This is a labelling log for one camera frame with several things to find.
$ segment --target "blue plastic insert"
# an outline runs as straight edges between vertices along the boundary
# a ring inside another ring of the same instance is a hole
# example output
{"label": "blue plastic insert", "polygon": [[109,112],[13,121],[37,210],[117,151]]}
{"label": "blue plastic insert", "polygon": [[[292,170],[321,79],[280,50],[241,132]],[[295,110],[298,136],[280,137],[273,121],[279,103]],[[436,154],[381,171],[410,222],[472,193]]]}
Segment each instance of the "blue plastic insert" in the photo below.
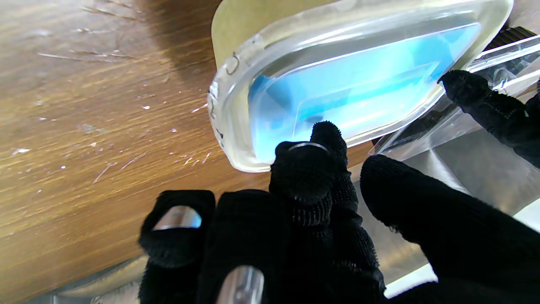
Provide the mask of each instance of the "blue plastic insert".
{"label": "blue plastic insert", "polygon": [[353,137],[394,124],[424,104],[436,81],[471,46],[477,23],[258,76],[249,88],[253,149],[272,163],[282,141],[307,141],[329,120]]}

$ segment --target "plastic lid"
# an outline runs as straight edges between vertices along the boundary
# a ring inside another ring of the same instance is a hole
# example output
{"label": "plastic lid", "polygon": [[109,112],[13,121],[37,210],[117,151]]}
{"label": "plastic lid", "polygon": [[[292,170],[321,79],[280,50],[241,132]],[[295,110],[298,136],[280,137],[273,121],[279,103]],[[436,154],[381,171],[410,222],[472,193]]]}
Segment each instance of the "plastic lid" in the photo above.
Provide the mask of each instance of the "plastic lid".
{"label": "plastic lid", "polygon": [[[264,171],[280,142],[309,140],[318,121],[335,123],[349,146],[395,131],[433,105],[446,71],[489,43],[508,2],[338,2],[278,21],[218,71],[208,95],[216,136],[233,166]],[[272,41],[291,23],[299,30]]]}

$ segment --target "wooden table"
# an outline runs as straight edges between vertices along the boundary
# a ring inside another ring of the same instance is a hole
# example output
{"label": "wooden table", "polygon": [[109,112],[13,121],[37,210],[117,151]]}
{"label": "wooden table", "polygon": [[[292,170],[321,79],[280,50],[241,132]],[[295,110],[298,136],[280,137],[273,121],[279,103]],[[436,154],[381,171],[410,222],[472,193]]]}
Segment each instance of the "wooden table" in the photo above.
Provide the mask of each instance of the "wooden table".
{"label": "wooden table", "polygon": [[1,303],[140,254],[163,190],[267,187],[231,167],[208,120],[217,5],[0,2]]}

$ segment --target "knit fabric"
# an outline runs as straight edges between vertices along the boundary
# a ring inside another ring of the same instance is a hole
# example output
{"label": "knit fabric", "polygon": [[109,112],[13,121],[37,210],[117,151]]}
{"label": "knit fabric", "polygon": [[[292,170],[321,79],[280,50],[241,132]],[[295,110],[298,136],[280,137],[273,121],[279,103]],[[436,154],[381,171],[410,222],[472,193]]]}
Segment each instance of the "knit fabric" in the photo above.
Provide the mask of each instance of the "knit fabric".
{"label": "knit fabric", "polygon": [[514,149],[517,155],[540,168],[540,97],[526,105],[519,100],[492,91],[488,81],[467,71],[454,70],[441,77],[447,96],[464,113]]}
{"label": "knit fabric", "polygon": [[[153,230],[175,206],[190,206],[201,216],[199,228]],[[194,303],[206,232],[215,208],[206,190],[161,193],[141,227],[139,244],[149,255],[139,288],[141,304]]]}
{"label": "knit fabric", "polygon": [[251,265],[264,275],[264,303],[278,303],[290,237],[288,206],[261,190],[224,193],[208,229],[198,304],[214,304],[227,274]]}
{"label": "knit fabric", "polygon": [[[418,243],[439,279],[384,298],[373,242],[356,214],[354,188],[343,178],[346,147],[336,130],[327,122],[315,125],[313,143],[324,148],[291,149],[298,143],[283,143],[272,166],[271,193],[225,193],[211,221],[210,194],[160,196],[141,229],[140,244],[151,256],[141,302],[214,304],[227,275],[251,265],[264,275],[263,304],[538,303],[539,234],[403,163],[376,155],[366,160],[360,178],[369,210]],[[208,212],[194,203],[198,200]],[[203,224],[195,231],[207,229],[205,235],[151,230],[175,204],[199,212]],[[200,239],[206,239],[203,256]]]}
{"label": "knit fabric", "polygon": [[[330,122],[315,124],[310,142],[324,149],[304,146],[291,150],[299,143],[285,142],[276,148],[272,165],[270,191],[281,194],[293,210],[283,300],[335,301],[341,298],[343,282],[358,280],[370,281],[362,285],[369,286],[369,292],[351,286],[354,292],[343,294],[347,295],[343,299],[359,299],[366,293],[379,297],[384,291],[383,277],[373,242],[356,213],[358,198],[347,171],[347,145]],[[297,181],[306,181],[306,185]],[[317,221],[321,214],[324,219]]]}
{"label": "knit fabric", "polygon": [[[153,230],[157,222],[174,206],[193,208],[202,219],[201,226]],[[162,192],[154,209],[145,219],[140,232],[139,244],[150,257],[149,261],[162,267],[177,268],[201,257],[206,229],[212,218],[214,207],[215,198],[211,191],[168,190]]]}
{"label": "knit fabric", "polygon": [[141,304],[194,303],[200,260],[179,268],[164,268],[152,262],[139,288]]}
{"label": "knit fabric", "polygon": [[[428,289],[444,293],[442,286],[458,279],[459,284],[477,286],[470,291],[472,298],[482,298],[475,294],[478,290],[509,294],[516,302],[522,299],[516,294],[539,296],[540,277],[533,272],[540,269],[540,235],[534,230],[382,155],[365,161],[360,187],[366,205],[378,220],[421,246],[439,278],[437,285],[431,285],[436,287]],[[448,294],[453,292],[450,286],[445,291]],[[427,292],[417,294],[423,297]]]}

